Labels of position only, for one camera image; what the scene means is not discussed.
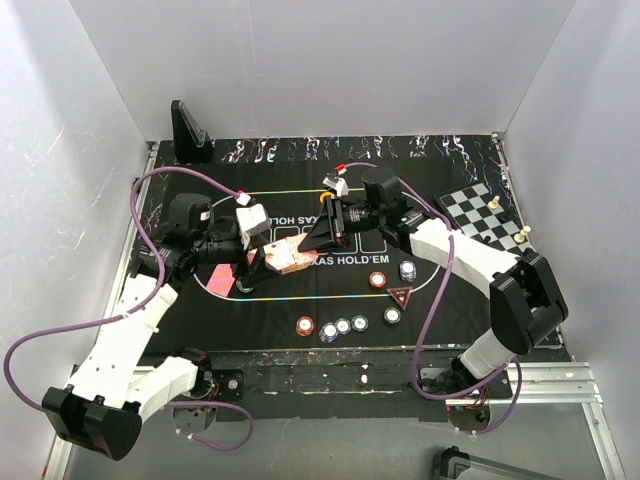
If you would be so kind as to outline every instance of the white chess piece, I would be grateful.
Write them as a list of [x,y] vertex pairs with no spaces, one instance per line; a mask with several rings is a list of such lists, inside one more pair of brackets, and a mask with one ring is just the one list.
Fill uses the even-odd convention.
[[493,200],[489,202],[489,208],[494,210],[498,208],[499,205],[500,205],[500,195],[496,195],[495,197],[493,197]]
[[529,238],[530,233],[531,233],[531,227],[528,225],[525,225],[524,227],[522,227],[522,230],[520,230],[519,233],[516,233],[513,236],[513,239],[516,241],[516,243],[524,243],[527,241],[527,238]]

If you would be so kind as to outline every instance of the gray wall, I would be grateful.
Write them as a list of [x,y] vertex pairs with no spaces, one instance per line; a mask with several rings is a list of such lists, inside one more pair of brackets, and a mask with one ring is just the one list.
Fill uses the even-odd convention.
[[71,0],[147,139],[505,130],[575,0]]
[[578,0],[506,136],[518,198],[593,366],[628,478],[640,478],[640,5]]
[[[100,318],[146,145],[67,0],[0,2],[0,355],[33,330]],[[13,372],[40,400],[96,331],[24,345]],[[0,478],[39,478],[47,418],[0,381]]]

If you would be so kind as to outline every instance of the black table mat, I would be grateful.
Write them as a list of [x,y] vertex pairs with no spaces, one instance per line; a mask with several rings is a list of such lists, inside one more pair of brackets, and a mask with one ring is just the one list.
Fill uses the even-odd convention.
[[[307,190],[321,189],[321,181],[325,173],[336,164],[349,161],[350,158],[358,160],[358,157],[361,157],[360,161],[370,161],[391,167],[397,175],[409,181],[428,199],[437,193],[459,188],[473,178],[478,178],[478,172],[483,172],[484,179],[493,188],[504,189],[500,169],[496,169],[497,155],[489,137],[457,137],[459,144],[467,145],[467,150],[463,149],[466,156],[462,155],[459,149],[441,151],[438,145],[446,143],[444,142],[446,137],[433,137],[437,140],[433,140],[430,150],[428,145],[431,144],[427,142],[422,142],[422,150],[416,149],[416,144],[420,147],[420,141],[410,140],[416,137],[394,137],[394,142],[397,139],[407,140],[408,151],[403,152],[402,149],[395,148],[394,155],[391,155],[380,147],[381,155],[378,156],[376,154],[378,151],[374,148],[379,146],[375,141],[376,138],[378,137],[372,138],[368,143],[371,148],[365,150],[369,155],[357,151],[357,156],[353,154],[354,145],[363,145],[362,140],[358,143],[354,139],[349,139],[351,144],[343,140],[342,146],[338,148],[335,146],[335,140],[332,144],[327,139],[319,139],[317,144],[313,143],[309,147],[308,139],[306,144],[298,139],[299,141],[295,144],[288,143],[289,148],[286,151],[282,145],[277,148],[277,151],[282,152],[281,155],[284,155],[284,152],[291,155],[292,145],[295,145],[294,150],[298,149],[294,158],[287,156],[280,160],[276,155],[269,156],[269,152],[273,152],[273,143],[269,147],[267,144],[261,145],[259,141],[251,141],[252,148],[247,149],[241,148],[240,141],[219,141],[216,144],[218,162],[233,164],[213,163],[194,168],[211,175],[232,189],[240,188],[252,192],[289,192],[256,195],[256,198],[265,205],[270,216],[278,219],[274,225],[277,227],[275,235],[278,236],[297,233],[296,229],[309,225],[308,222],[311,219],[305,217],[317,214],[320,203],[319,192]],[[389,137],[385,138],[387,138],[387,145],[390,145]],[[295,142],[296,140],[278,141]],[[425,152],[425,143],[427,143],[426,148],[429,154],[416,154],[416,151]],[[170,151],[167,153],[166,144],[164,147],[164,149],[161,147],[162,155],[159,154],[158,157],[160,159],[164,156],[162,163],[171,164],[173,162]],[[337,148],[337,150],[332,152],[331,148]],[[275,159],[275,161],[268,162],[266,161],[268,159]],[[282,161],[292,159],[311,161]],[[361,187],[359,178],[362,171],[362,168],[353,168],[346,174],[352,188]],[[164,188],[158,188],[159,184],[164,184]],[[224,198],[224,195],[213,191],[201,181],[185,175],[171,175],[167,182],[157,182],[154,189],[155,195],[157,196],[157,192],[160,191],[163,195],[162,201],[158,201],[157,198],[147,201],[154,206],[153,210],[147,210],[149,213],[146,220],[151,224],[159,220],[157,213],[155,216],[153,213],[160,210],[160,204],[168,204],[178,193],[203,193],[214,201]],[[234,208],[232,200],[224,200],[218,205],[216,212],[218,215],[229,214]],[[440,284],[442,270],[436,273],[436,267],[429,262],[411,259],[418,267],[418,278],[413,286],[416,289],[421,285],[422,287],[412,295],[401,322],[393,327],[388,326],[383,322],[382,314],[387,307],[394,305],[391,298],[388,296],[363,297],[362,295],[383,293],[369,287],[368,278],[372,271],[385,273],[387,287],[406,285],[400,281],[397,268],[400,261],[408,259],[408,256],[392,247],[384,253],[363,253],[363,250],[372,252],[384,249],[377,232],[364,234],[360,245],[360,251],[355,255],[326,255],[323,259],[327,265],[312,266],[302,272],[261,284],[248,296],[237,291],[231,294],[232,298],[243,301],[213,297],[203,291],[195,281],[188,282],[176,304],[163,318],[160,333],[152,337],[147,353],[166,353],[181,346],[207,351],[224,351],[412,345],[415,343]],[[198,275],[203,283],[207,282],[212,270],[204,267],[199,270]],[[434,276],[431,281],[427,282],[432,275]],[[324,298],[347,295],[348,297],[344,298]],[[297,299],[305,296],[323,298]],[[282,297],[296,297],[296,299],[255,301],[257,298]],[[336,342],[329,345],[319,341],[317,331],[322,324],[335,321],[340,317],[351,318],[356,314],[363,314],[369,318],[369,329],[366,332],[351,332],[340,336]],[[300,337],[295,332],[295,322],[302,315],[311,316],[316,322],[316,332],[310,337]],[[486,299],[473,287],[453,277],[427,336],[426,344],[441,347],[464,346],[472,343],[488,326]],[[559,343],[557,336],[550,337],[548,343],[557,345]]]

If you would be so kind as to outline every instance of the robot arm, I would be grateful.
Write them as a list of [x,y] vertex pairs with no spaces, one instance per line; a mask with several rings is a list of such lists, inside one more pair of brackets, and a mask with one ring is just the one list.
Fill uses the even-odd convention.
[[529,353],[567,317],[553,272],[541,255],[529,251],[517,257],[458,230],[449,232],[439,218],[407,205],[399,179],[388,168],[366,170],[362,181],[366,200],[349,197],[339,173],[327,175],[323,183],[333,196],[324,201],[301,251],[340,250],[349,244],[349,234],[378,229],[392,246],[446,267],[453,235],[453,273],[489,300],[491,328],[452,362],[450,372],[426,386],[431,392],[476,384],[513,356]]
[[196,350],[167,357],[135,381],[133,373],[160,320],[199,265],[234,264],[239,287],[287,273],[265,261],[269,218],[262,205],[245,200],[241,195],[236,218],[220,219],[231,224],[226,232],[216,228],[220,222],[212,218],[209,198],[181,194],[171,203],[168,221],[153,236],[166,266],[164,285],[145,307],[127,314],[153,290],[159,275],[154,254],[142,247],[114,312],[125,318],[103,325],[65,387],[51,387],[43,398],[58,436],[119,460],[133,448],[142,424],[175,397],[204,398],[214,390],[210,359]]

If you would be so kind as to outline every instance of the triangle marker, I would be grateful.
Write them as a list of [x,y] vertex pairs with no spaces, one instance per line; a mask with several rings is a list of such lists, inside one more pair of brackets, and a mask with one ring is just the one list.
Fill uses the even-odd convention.
[[402,311],[407,308],[413,287],[387,288],[387,293],[400,305]]

